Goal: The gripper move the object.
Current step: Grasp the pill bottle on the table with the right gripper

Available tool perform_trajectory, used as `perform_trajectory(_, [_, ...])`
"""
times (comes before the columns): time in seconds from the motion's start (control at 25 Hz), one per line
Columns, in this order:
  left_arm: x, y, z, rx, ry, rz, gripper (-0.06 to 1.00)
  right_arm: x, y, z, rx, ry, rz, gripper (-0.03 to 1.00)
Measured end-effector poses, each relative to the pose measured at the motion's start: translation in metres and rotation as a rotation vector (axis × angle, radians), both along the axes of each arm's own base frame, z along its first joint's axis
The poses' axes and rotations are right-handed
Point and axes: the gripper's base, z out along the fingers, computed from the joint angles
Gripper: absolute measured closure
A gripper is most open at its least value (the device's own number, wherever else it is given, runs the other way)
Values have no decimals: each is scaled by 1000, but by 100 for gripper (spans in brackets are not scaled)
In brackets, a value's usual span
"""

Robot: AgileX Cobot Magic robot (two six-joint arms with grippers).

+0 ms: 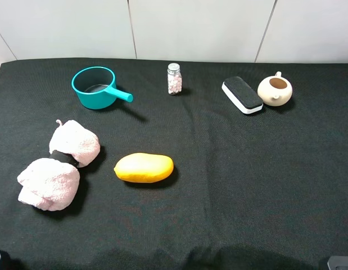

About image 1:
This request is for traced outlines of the grey robot base right corner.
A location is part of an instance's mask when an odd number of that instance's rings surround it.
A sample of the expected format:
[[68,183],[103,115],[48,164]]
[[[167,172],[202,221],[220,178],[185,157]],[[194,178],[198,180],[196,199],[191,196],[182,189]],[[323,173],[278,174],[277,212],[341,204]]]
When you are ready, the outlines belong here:
[[348,256],[330,256],[319,261],[319,270],[348,270]]

